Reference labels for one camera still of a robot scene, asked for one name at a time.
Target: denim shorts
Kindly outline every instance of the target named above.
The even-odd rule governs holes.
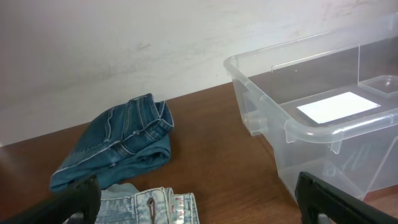
[[[159,187],[119,198],[101,198],[95,223],[199,224],[193,194]]]
[[[174,127],[166,102],[147,94],[95,118],[74,150],[51,176],[50,190],[96,175],[102,189],[167,163]]]

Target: white rectangle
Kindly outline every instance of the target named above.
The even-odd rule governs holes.
[[[352,92],[346,92],[307,105],[298,106],[297,109],[318,124],[322,124],[377,108],[378,106],[380,105]]]

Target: transparent storage container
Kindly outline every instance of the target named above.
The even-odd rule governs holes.
[[[398,14],[235,55],[224,66],[244,125],[270,142],[293,197],[301,171],[361,200],[398,184]],[[297,108],[347,92],[380,106],[321,124]]]

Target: wall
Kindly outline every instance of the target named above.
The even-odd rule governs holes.
[[[396,11],[396,0],[3,0],[0,146],[148,92],[230,82],[226,57]]]

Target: table surface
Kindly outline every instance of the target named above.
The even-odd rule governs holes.
[[[126,182],[193,192],[202,223],[300,223],[272,148],[247,132],[231,83],[167,103],[175,121],[170,162]],[[87,125],[0,147],[0,220],[51,196],[50,176]],[[365,202],[398,217],[396,186],[369,193]]]

